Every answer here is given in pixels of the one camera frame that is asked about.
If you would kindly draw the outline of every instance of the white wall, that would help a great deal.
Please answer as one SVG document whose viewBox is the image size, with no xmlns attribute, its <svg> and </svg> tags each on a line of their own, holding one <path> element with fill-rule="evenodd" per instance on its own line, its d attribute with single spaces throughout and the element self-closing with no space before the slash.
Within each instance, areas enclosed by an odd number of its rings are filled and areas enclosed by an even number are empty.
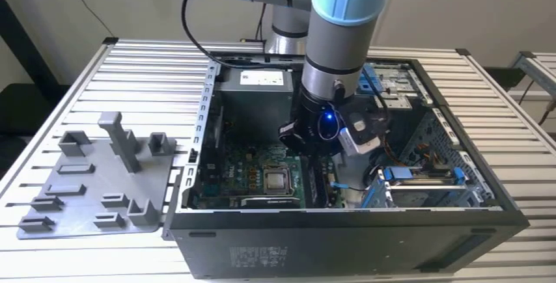
<svg viewBox="0 0 556 283">
<path fill-rule="evenodd" d="M 31 78 L 19 64 L 7 43 L 0 38 L 0 92 L 12 83 L 31 83 Z"/>
<path fill-rule="evenodd" d="M 374 44 L 469 49 L 485 66 L 556 52 L 556 0 L 390 0 Z"/>
<path fill-rule="evenodd" d="M 7 1 L 52 72 L 70 83 L 108 36 L 107 31 L 80 0 Z M 118 37 L 186 39 L 182 0 L 86 1 Z M 254 36 L 261 5 L 239 0 L 190 0 L 189 7 L 190 28 L 199 40 L 237 41 Z M 229 10 L 233 15 L 222 13 Z"/>
</svg>

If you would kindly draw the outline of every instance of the aluminum workbench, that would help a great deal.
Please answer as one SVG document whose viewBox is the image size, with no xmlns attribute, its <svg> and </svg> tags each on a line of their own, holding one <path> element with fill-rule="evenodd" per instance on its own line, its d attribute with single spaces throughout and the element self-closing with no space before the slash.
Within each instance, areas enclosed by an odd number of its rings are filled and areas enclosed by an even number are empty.
<svg viewBox="0 0 556 283">
<path fill-rule="evenodd" d="M 521 68 L 532 80 L 556 98 L 556 53 L 520 52 L 512 68 Z"/>
<path fill-rule="evenodd" d="M 214 51 L 262 50 L 259 44 L 250 43 L 206 43 L 205 47 Z M 556 282 L 556 144 L 472 56 L 459 52 L 372 47 L 369 56 L 419 59 L 531 227 L 453 276 L 373 279 Z M 58 138 L 71 129 L 84 130 L 90 137 L 103 137 L 96 125 L 102 111 L 123 112 L 123 127 L 132 129 L 136 137 L 157 130 L 178 138 L 174 165 L 185 165 L 206 66 L 207 58 L 189 42 L 119 40 L 102 45 L 0 181 L 0 278 L 39 283 L 194 281 L 175 243 L 161 238 L 162 230 L 151 234 L 20 241 L 16 225 L 59 158 Z M 178 172 L 174 170 L 170 176 L 167 200 Z M 362 276 L 304 279 L 370 280 Z"/>
</svg>

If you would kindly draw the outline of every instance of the sticker label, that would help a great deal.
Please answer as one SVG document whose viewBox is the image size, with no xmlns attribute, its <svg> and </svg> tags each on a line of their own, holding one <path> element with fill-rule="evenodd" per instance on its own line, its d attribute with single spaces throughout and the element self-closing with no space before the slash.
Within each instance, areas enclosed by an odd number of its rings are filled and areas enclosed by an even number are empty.
<svg viewBox="0 0 556 283">
<path fill-rule="evenodd" d="M 288 246 L 230 247 L 230 259 L 235 268 L 284 267 Z"/>
<path fill-rule="evenodd" d="M 284 86 L 285 75 L 281 71 L 245 70 L 242 72 L 242 78 L 239 79 L 239 84 L 241 85 Z"/>
</svg>

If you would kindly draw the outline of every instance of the robotic arm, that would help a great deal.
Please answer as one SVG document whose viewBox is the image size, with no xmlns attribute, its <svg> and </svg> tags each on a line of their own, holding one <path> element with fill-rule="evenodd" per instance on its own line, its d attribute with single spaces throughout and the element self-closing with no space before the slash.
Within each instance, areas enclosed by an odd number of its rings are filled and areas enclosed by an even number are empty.
<svg viewBox="0 0 556 283">
<path fill-rule="evenodd" d="M 302 99 L 282 142 L 304 154 L 365 154 L 381 143 L 388 119 L 354 98 L 385 0 L 247 0 L 310 11 Z"/>
</svg>

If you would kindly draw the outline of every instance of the black computer chassis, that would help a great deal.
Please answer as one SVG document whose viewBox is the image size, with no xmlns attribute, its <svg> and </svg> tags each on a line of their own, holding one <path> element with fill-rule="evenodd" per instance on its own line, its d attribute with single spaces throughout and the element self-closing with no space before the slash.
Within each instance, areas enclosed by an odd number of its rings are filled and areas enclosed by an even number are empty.
<svg viewBox="0 0 556 283">
<path fill-rule="evenodd" d="M 219 55 L 237 62 L 293 67 L 301 67 L 304 61 L 298 55 Z M 175 213 L 182 206 L 179 186 L 195 180 L 194 174 L 182 174 L 173 190 L 163 237 L 177 242 L 195 278 L 453 273 L 529 226 L 419 61 L 372 61 L 413 66 L 503 211 L 308 209 Z"/>
</svg>

